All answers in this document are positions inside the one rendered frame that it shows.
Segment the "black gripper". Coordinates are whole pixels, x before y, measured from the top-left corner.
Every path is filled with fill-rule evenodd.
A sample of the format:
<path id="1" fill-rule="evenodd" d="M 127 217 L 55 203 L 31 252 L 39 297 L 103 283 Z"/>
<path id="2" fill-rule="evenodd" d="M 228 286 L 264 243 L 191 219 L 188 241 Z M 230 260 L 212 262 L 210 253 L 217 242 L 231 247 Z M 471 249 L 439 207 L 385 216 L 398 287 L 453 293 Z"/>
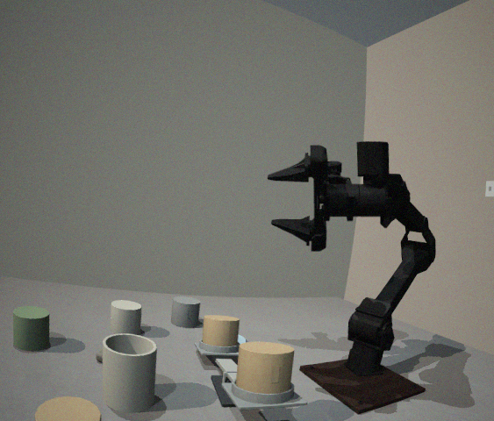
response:
<path id="1" fill-rule="evenodd" d="M 274 219 L 271 224 L 295 237 L 311 242 L 312 252 L 326 248 L 326 221 L 329 217 L 347 217 L 347 221 L 358 217 L 360 193 L 358 184 L 346 181 L 344 184 L 329 184 L 324 181 L 328 173 L 328 159 L 323 146 L 311 146 L 311 156 L 305 154 L 298 164 L 268 175 L 269 180 L 309 182 L 313 179 L 314 219 Z M 320 196 L 322 192 L 323 196 Z M 322 209 L 319 204 L 322 203 Z"/>

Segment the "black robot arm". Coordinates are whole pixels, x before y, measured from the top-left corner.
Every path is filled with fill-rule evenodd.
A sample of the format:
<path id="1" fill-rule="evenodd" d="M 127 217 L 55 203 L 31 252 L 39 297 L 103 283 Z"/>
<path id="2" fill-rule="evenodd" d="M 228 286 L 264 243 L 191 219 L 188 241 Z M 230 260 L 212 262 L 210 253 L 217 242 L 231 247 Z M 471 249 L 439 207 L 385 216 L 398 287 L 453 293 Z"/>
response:
<path id="1" fill-rule="evenodd" d="M 428 220 L 413 206 L 410 191 L 400 174 L 389 172 L 389 144 L 364 141 L 357 144 L 360 207 L 358 217 L 381 217 L 382 227 L 393 220 L 405 226 L 401 240 L 402 263 L 376 299 L 364 298 L 348 320 L 348 338 L 353 341 L 344 365 L 356 376 L 382 375 L 383 351 L 394 341 L 392 312 L 417 274 L 426 271 L 435 259 L 435 237 Z M 408 240 L 409 232 L 421 232 L 426 242 Z"/>

